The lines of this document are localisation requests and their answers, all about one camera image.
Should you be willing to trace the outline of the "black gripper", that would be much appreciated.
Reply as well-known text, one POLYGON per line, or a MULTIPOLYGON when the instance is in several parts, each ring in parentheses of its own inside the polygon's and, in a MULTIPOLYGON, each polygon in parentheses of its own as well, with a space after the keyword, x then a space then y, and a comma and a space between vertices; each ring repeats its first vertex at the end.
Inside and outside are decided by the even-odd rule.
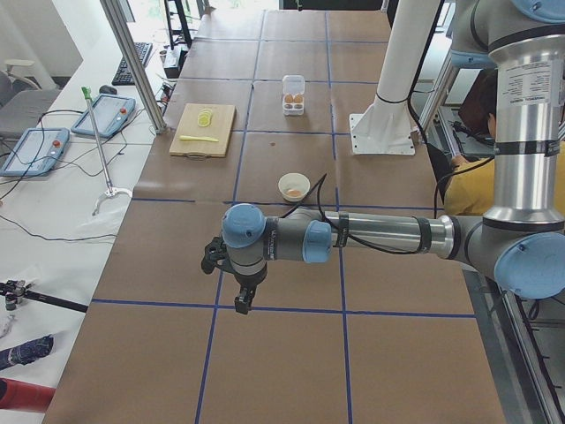
POLYGON ((267 264, 264 263, 260 270, 253 271, 251 274, 236 272, 234 276, 241 287, 239 294, 234 298, 235 310, 239 314, 249 314, 252 310, 255 289, 267 276, 267 264))

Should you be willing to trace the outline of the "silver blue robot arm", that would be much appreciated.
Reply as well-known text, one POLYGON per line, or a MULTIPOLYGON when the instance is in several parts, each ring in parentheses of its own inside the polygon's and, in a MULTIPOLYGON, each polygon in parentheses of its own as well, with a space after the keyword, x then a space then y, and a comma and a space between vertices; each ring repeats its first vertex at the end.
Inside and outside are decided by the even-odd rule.
POLYGON ((251 310, 270 261, 327 261, 332 247, 432 253, 465 263, 501 288, 544 299, 564 288, 564 219, 554 205, 564 103, 561 1, 459 1, 451 56, 459 67, 498 69, 493 205, 482 216, 436 219, 298 208, 264 216, 231 207, 201 267, 240 284, 235 308, 251 310))

